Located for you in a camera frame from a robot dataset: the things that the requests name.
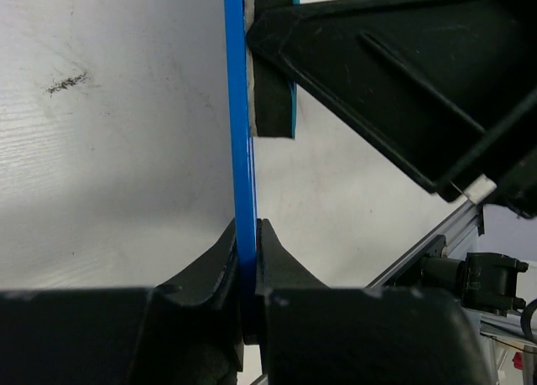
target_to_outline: dark scuff mark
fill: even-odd
[[[47,93],[49,93],[51,96],[56,93],[57,91],[61,90],[67,90],[69,87],[76,86],[79,83],[82,83],[83,81],[87,80],[87,73],[84,72],[81,75],[78,75],[76,77],[69,77],[65,79],[64,81],[61,81],[60,83],[54,83],[51,87],[47,89]]]

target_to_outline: blue panel edge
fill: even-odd
[[[242,326],[254,325],[257,200],[253,139],[248,118],[248,78],[243,0],[224,0],[226,24],[227,87],[232,140],[236,244],[240,267]]]
[[[293,4],[297,5],[300,3],[300,0],[293,0]],[[292,112],[292,115],[291,115],[291,138],[295,138],[295,132],[296,132],[296,113],[297,113],[297,110],[296,110],[296,102],[297,102],[297,99],[296,99],[296,83],[294,81],[290,81],[289,82],[289,86],[290,86],[290,90],[291,90],[291,101],[292,101],[292,104],[291,104],[291,112]]]

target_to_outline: black bracket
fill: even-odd
[[[484,385],[474,329],[449,294],[328,289],[258,223],[258,318],[271,385]],[[234,225],[155,289],[0,293],[8,384],[234,385],[242,328]]]
[[[497,185],[488,203],[533,217],[535,1],[271,8],[258,15],[248,46],[424,189],[452,201],[485,176]]]
[[[386,286],[414,286],[421,280],[421,263],[423,257],[441,257],[446,248],[446,236],[437,235],[429,241],[385,284]]]

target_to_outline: red component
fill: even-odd
[[[514,367],[517,369],[517,370],[522,370],[523,369],[523,363],[522,363],[522,353],[518,352],[518,353],[514,353],[514,357],[513,357],[513,364],[514,364]]]

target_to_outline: white surface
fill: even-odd
[[[485,236],[480,241],[484,252],[537,261],[537,219],[526,220],[505,207],[494,205],[485,206],[484,213]]]
[[[514,367],[514,351],[510,351],[505,358],[500,374],[500,385],[523,385],[522,371]]]
[[[217,239],[233,216],[222,12],[0,0],[0,287],[156,284]]]
[[[232,217],[222,9],[0,0],[0,287],[156,284],[216,240]],[[303,91],[296,136],[256,141],[259,215],[328,284],[367,284],[455,207]]]

